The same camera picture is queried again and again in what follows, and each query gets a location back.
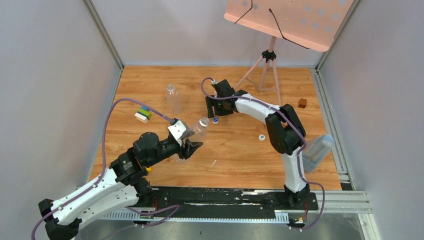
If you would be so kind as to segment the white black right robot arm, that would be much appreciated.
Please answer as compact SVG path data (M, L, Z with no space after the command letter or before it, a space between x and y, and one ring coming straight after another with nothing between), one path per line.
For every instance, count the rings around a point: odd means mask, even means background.
M282 158L286 204L292 209L301 207L310 193L302 162L306 131L293 106L267 103L244 90L236 91L226 79L204 81L210 81L214 89L214 94L205 96L209 118L241 113L265 124L269 141Z

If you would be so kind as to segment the clear bottle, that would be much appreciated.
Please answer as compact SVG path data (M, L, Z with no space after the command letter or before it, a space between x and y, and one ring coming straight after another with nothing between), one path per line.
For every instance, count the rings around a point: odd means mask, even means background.
M182 98L175 85L167 85L166 100L173 114L178 115L183 112Z
M208 133L208 126L210 120L204 116L195 122L190 128L190 136L183 140L184 143L187 141L193 142L204 142L206 135Z

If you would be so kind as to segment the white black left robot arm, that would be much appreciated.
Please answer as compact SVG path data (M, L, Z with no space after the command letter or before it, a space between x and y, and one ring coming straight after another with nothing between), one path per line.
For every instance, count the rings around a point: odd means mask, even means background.
M61 199L39 202L48 238L71 240L79 230L117 209L149 206L153 189L146 179L147 169L173 155L187 160L202 145L188 139L178 142L171 134L160 140L156 133L143 133L103 174Z

